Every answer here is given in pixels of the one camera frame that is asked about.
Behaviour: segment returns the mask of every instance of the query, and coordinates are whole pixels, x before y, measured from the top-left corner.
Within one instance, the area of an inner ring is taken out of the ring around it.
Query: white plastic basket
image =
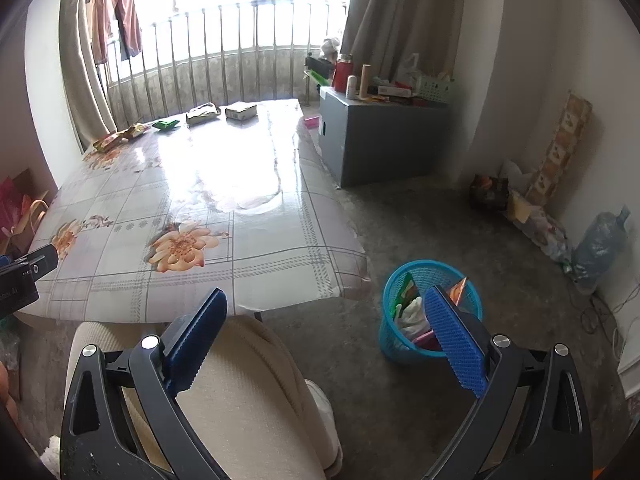
[[[449,104],[453,81],[441,81],[426,74],[422,75],[418,96],[428,101]]]

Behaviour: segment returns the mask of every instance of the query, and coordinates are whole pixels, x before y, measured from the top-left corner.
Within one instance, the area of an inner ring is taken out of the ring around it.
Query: plastic water bottle
[[[609,270],[626,244],[625,221],[630,215],[626,205],[618,216],[605,211],[594,218],[574,250],[574,280],[582,294],[592,294],[600,278]]]

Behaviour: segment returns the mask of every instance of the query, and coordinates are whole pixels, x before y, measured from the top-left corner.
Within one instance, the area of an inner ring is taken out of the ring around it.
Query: gray cabinet
[[[434,173],[449,135],[449,107],[349,100],[323,89],[319,145],[342,187]]]

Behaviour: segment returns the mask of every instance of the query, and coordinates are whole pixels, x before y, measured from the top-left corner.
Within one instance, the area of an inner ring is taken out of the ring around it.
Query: flower print
[[[82,223],[77,220],[68,222],[58,229],[57,234],[51,239],[51,244],[56,248],[60,260],[64,260],[69,254],[81,230]]]
[[[108,216],[91,215],[87,220],[82,222],[82,228],[98,229],[100,227],[111,227],[115,222],[109,220]]]
[[[156,252],[149,259],[149,263],[158,264],[159,272],[204,267],[202,250],[220,244],[218,238],[210,233],[210,229],[199,227],[198,222],[182,222],[177,230],[169,231],[152,244]]]

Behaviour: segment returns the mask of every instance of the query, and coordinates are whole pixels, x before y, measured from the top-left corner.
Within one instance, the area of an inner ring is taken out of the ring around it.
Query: snack package
[[[462,293],[465,291],[466,278],[462,278],[459,282],[457,282],[454,286],[449,289],[449,297],[451,301],[458,306],[460,304],[460,299],[462,298]]]
[[[205,103],[187,112],[187,126],[205,123],[218,117],[222,112],[215,103]]]
[[[478,175],[469,186],[469,201],[475,208],[504,211],[509,199],[509,181],[506,178]]]
[[[178,119],[174,119],[173,121],[170,121],[170,122],[169,121],[156,121],[155,123],[152,124],[152,126],[154,128],[157,128],[161,132],[164,132],[166,130],[171,130],[172,128],[175,128],[179,123],[180,123],[180,121]]]
[[[420,292],[418,291],[418,287],[415,285],[414,277],[410,272],[408,272],[404,277],[402,287],[396,295],[396,299],[391,305],[390,312],[392,319],[396,319],[399,314],[402,314],[402,311],[408,307],[409,303],[415,300],[418,296],[420,296]]]
[[[94,142],[94,148],[100,153],[106,153],[115,148],[122,142],[122,136],[119,133],[109,134],[100,140]]]
[[[124,139],[133,140],[144,134],[149,128],[151,128],[151,126],[148,126],[148,124],[136,123],[119,133]]]
[[[419,335],[417,338],[411,341],[418,348],[422,348],[423,350],[432,350],[434,352],[442,352],[442,348],[440,347],[440,343],[436,338],[435,332],[433,330],[429,330],[422,335]]]

